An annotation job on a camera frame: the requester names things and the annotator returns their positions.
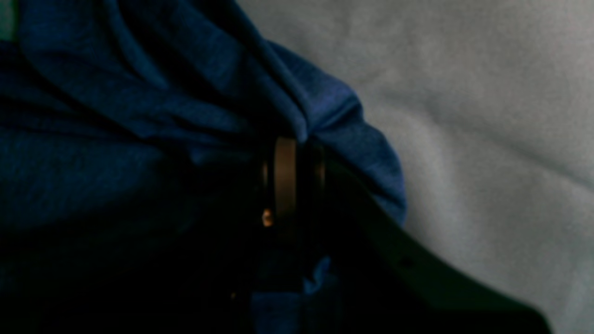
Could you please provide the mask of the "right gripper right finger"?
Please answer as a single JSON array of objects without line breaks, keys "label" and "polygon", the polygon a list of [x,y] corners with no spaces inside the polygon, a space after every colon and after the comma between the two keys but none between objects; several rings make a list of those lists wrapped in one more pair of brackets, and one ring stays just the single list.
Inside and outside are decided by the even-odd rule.
[{"label": "right gripper right finger", "polygon": [[299,152],[308,235],[331,260],[340,334],[549,334],[534,307],[484,286],[414,241],[318,142]]}]

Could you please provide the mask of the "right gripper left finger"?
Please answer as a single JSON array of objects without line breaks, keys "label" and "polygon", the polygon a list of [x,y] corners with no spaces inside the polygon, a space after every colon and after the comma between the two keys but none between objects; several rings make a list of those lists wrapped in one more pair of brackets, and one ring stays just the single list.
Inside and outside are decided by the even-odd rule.
[{"label": "right gripper left finger", "polygon": [[199,218],[89,222],[5,243],[24,279],[3,334],[252,334],[267,240],[297,246],[297,142],[279,137]]}]

